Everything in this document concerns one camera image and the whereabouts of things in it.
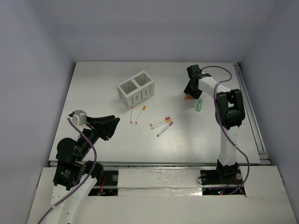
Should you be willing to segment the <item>orange capped white marker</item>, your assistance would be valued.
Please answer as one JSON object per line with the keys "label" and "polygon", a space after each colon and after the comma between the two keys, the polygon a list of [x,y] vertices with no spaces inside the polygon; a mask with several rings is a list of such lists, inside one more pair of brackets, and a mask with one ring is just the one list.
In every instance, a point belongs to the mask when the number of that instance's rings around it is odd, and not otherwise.
{"label": "orange capped white marker", "polygon": [[139,113],[139,115],[138,115],[138,117],[137,117],[137,119],[135,121],[135,124],[138,124],[138,122],[139,122],[139,120],[140,120],[143,112],[145,111],[145,109],[146,109],[146,106],[143,106],[143,108],[141,109],[141,111],[140,111],[140,113]]}

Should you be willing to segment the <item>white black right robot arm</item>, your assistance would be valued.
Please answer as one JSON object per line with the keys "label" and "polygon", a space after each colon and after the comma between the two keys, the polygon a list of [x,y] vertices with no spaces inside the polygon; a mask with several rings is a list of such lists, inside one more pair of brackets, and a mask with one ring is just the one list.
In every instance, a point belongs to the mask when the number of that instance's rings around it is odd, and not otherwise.
{"label": "white black right robot arm", "polygon": [[184,90],[187,96],[198,99],[204,92],[214,100],[215,118],[221,129],[221,148],[214,170],[200,172],[202,185],[228,184],[237,175],[239,165],[236,143],[239,127],[245,119],[242,92],[230,89],[200,70],[188,71],[189,82]]}

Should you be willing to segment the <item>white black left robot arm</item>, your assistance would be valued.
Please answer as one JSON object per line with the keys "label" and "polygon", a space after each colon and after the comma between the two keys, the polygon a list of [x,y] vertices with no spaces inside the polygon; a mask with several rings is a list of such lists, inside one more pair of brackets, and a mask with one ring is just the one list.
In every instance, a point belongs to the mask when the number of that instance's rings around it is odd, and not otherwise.
{"label": "white black left robot arm", "polygon": [[53,179],[51,208],[43,224],[74,224],[83,201],[96,184],[104,181],[103,165],[97,162],[95,143],[112,138],[120,119],[114,115],[92,118],[82,110],[68,115],[78,132],[77,140],[64,138],[57,144],[57,167]]}

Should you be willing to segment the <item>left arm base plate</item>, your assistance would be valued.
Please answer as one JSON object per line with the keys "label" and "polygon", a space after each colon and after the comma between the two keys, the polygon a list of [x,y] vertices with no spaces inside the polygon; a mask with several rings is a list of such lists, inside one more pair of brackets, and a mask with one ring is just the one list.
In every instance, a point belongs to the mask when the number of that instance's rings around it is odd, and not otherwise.
{"label": "left arm base plate", "polygon": [[105,170],[104,177],[89,192],[89,196],[118,196],[118,170]]}

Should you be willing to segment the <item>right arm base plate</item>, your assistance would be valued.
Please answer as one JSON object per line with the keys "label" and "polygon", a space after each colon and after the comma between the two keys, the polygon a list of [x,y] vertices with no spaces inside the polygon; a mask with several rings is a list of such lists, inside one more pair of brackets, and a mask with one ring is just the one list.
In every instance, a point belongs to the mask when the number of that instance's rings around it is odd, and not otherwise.
{"label": "right arm base plate", "polygon": [[228,175],[227,177],[221,177],[216,170],[201,170],[200,178],[202,185],[229,185],[236,184],[234,179],[237,180],[237,177],[240,177],[242,180],[241,171],[238,170],[236,174]]}

